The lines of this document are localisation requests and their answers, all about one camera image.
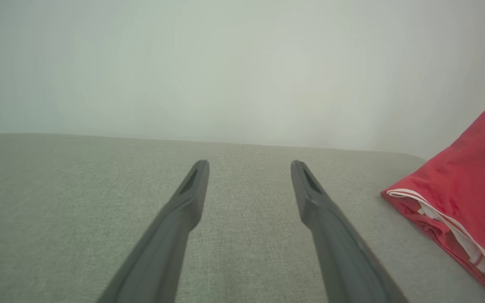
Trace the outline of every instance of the red cloth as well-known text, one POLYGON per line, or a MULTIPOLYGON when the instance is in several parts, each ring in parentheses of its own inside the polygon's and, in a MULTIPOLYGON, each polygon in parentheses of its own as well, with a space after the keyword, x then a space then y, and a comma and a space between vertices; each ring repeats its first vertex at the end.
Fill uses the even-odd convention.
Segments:
POLYGON ((485 111, 451 146, 381 194, 485 286, 485 111), (420 213, 425 201, 438 219, 420 213), (483 256, 470 258, 451 229, 483 256))

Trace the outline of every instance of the white stripe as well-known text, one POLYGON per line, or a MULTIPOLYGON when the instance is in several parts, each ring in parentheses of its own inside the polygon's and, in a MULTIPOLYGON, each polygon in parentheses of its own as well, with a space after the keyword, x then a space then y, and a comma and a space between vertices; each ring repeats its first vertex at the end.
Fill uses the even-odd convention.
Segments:
POLYGON ((432 211, 435 211, 438 215, 441 215, 442 217, 447 218, 449 221, 454 223, 458 228, 460 228, 464 232, 464 234, 467 237, 465 237, 464 234, 461 234, 461 232, 456 227, 454 227, 452 224, 449 224, 446 220, 441 219, 441 221, 444 222, 446 224, 446 226, 448 226, 450 228, 450 230, 453 232, 454 236, 456 236, 456 239, 462 238, 462 241, 458 240, 458 243, 460 243, 460 245, 462 245, 462 247, 464 247, 464 249, 468 253, 470 260, 471 260, 471 263, 477 261, 477 259, 473 259, 473 257, 476 255, 476 253, 473 252, 473 248, 470 247, 470 245, 466 245, 467 246, 467 248, 466 248, 466 246, 464 246, 464 244, 466 244, 466 243, 470 243, 472 245, 475 245, 478 248, 478 250, 485 257, 485 249, 482 246, 480 246, 473 239, 473 237, 467 232, 467 230, 465 230, 465 228, 458 221, 456 221, 454 218, 448 217, 448 215, 445 215, 444 213, 441 213, 439 210, 435 209, 435 207, 430 205, 430 203, 418 192, 416 192, 414 190, 407 189, 407 188, 397 188, 397 189, 388 190, 386 193, 391 197, 396 197, 396 198, 409 197, 409 198, 415 199, 416 201, 421 203, 421 208, 422 208, 422 204, 424 204, 426 207, 429 207, 432 211))

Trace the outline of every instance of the red and white striped edge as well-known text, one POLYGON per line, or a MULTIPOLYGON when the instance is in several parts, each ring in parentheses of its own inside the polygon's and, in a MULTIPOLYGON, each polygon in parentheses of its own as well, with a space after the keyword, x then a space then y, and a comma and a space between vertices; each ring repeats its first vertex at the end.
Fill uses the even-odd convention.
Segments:
POLYGON ((435 209, 429 202, 418 192, 407 188, 397 188, 387 190, 389 196, 395 198, 412 198, 418 201, 420 204, 419 213, 428 215, 431 219, 441 221, 450 228, 451 232, 456 237, 456 240, 465 249, 469 255, 469 261, 473 263, 478 270, 485 272, 485 249, 480 246, 473 237, 467 232, 467 230, 454 218, 450 218, 448 215, 441 213, 435 209))

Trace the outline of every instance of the red garment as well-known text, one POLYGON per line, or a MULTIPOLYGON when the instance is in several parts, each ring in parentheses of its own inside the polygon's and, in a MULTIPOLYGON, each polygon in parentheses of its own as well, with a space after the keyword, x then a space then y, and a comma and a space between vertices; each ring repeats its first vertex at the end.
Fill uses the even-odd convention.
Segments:
POLYGON ((485 286, 485 111, 381 194, 485 286))

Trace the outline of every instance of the white fabric lining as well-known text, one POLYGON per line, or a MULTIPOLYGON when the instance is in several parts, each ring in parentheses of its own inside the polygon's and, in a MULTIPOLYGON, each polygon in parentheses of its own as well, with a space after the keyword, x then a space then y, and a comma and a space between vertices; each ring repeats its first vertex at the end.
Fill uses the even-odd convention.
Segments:
POLYGON ((480 258, 482 260, 476 265, 477 269, 481 272, 485 272, 485 250, 480 246, 473 237, 465 230, 465 228, 457 222, 455 219, 448 217, 444 213, 441 213, 435 209, 430 203, 418 192, 406 188, 391 189, 386 192, 391 197, 405 198, 409 197, 418 201, 420 204, 420 210, 418 213, 421 215, 427 215, 431 219, 441 221, 450 228, 451 232, 456 237, 456 240, 465 249, 467 255, 469 255, 469 261, 476 264, 480 258))

